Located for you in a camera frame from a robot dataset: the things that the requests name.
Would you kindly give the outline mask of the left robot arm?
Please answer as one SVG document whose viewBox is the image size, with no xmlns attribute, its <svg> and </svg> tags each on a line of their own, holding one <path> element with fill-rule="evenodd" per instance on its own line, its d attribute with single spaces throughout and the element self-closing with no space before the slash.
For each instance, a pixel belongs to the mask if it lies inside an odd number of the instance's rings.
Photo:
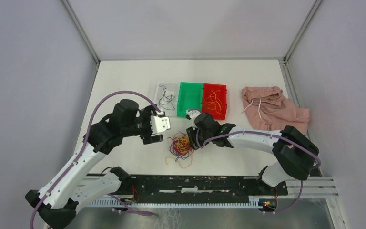
<svg viewBox="0 0 366 229">
<path fill-rule="evenodd" d="M 139 109 L 129 99 L 122 99 L 98 123 L 90 126 L 84 142 L 66 165 L 44 187 L 30 190 L 25 198 L 52 229 L 63 229 L 88 204 L 104 195 L 127 193 L 131 176 L 121 167 L 110 171 L 90 185 L 80 187 L 81 181 L 122 140 L 139 136 L 143 144 L 163 141 L 162 132 L 171 128 L 170 119 L 163 111 L 150 105 Z"/>
</svg>

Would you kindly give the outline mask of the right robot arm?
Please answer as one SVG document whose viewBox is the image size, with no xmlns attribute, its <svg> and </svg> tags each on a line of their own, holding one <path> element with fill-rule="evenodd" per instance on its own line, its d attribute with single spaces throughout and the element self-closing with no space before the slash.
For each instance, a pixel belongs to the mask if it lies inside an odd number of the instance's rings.
<svg viewBox="0 0 366 229">
<path fill-rule="evenodd" d="M 283 130 L 254 130 L 236 124 L 220 124 L 209 113 L 196 109 L 186 112 L 191 127 L 186 132 L 194 150 L 208 144 L 227 148 L 250 148 L 272 154 L 277 162 L 265 166 L 258 175 L 256 189 L 270 194 L 281 182 L 290 179 L 305 181 L 311 170 L 321 165 L 319 149 L 295 127 Z"/>
</svg>

